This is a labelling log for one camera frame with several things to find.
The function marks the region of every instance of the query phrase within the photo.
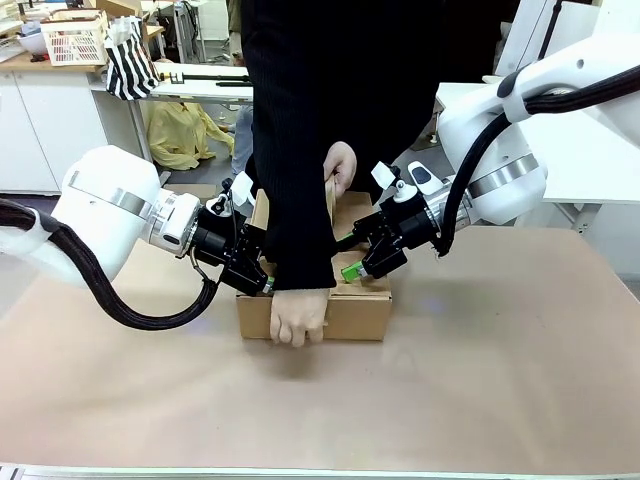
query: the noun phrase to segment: beige table surface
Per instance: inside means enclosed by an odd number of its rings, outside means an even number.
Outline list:
[[[300,351],[242,341],[228,288],[144,333],[40,277],[0,319],[0,461],[640,472],[640,305],[580,237],[469,228],[410,256],[384,343]],[[140,244],[116,286],[168,313],[198,278]]]

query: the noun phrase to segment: person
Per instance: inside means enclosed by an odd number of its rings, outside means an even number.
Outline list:
[[[373,167],[392,163],[429,122],[442,3],[242,0],[255,170],[270,202],[265,254],[277,266],[275,342],[322,340],[336,284],[324,182],[335,173],[338,196],[351,188],[375,201]]]

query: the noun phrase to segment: black and white striped bag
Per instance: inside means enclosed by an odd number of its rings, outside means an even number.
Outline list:
[[[117,18],[105,41],[110,60],[107,92],[122,100],[146,98],[160,83],[144,48],[141,25],[142,21],[136,17]]]

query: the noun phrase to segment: metal band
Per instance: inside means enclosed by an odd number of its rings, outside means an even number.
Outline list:
[[[91,195],[92,197],[99,198],[107,203],[110,203],[114,207],[121,208],[129,213],[134,214],[137,217],[146,220],[151,212],[151,205],[146,200],[134,195],[131,192],[122,190],[121,188],[103,188],[98,191],[88,191],[87,187],[82,185],[82,180],[79,178],[79,171],[75,171],[69,181],[69,186],[75,190]]]
[[[530,153],[470,184],[468,188],[469,194],[471,198],[481,197],[489,192],[493,192],[496,188],[503,187],[507,183],[523,177],[538,167],[538,161],[533,154]]]

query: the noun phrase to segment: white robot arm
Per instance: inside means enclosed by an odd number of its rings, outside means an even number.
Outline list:
[[[638,65],[640,35],[599,36],[576,43],[448,107],[438,127],[445,153],[458,171],[473,142],[499,114],[505,113],[511,124],[519,123],[533,114],[526,106],[529,99],[584,89]],[[600,122],[640,144],[636,127],[640,95],[600,103],[597,108]],[[470,179],[469,194],[479,217],[502,225],[534,208],[545,188],[546,166],[533,157],[520,129],[512,126],[487,148]]]
[[[396,187],[381,211],[356,222],[339,250],[368,241],[362,260],[343,270],[345,280],[379,278],[406,263],[403,248],[432,243],[449,252],[455,232],[478,219],[496,225],[534,208],[544,196],[547,168],[531,153],[516,125],[539,113],[597,106],[599,120],[640,143],[640,35],[592,37],[464,97],[443,112],[439,134],[455,177],[440,181],[419,163],[374,177]]]
[[[234,185],[225,182],[224,191],[203,206],[193,195],[162,189],[153,164],[117,147],[97,148],[67,172],[51,216],[0,200],[0,253],[88,286],[120,323],[145,330],[175,328],[204,311],[220,282],[249,295],[271,289],[273,279],[259,266],[264,232],[244,225],[244,217],[233,209]],[[235,191],[246,198],[251,182],[241,187],[235,185]],[[120,300],[111,281],[138,238],[178,258],[190,257],[203,277],[202,292],[191,307],[149,317]],[[223,265],[218,282],[204,274],[198,261]]]

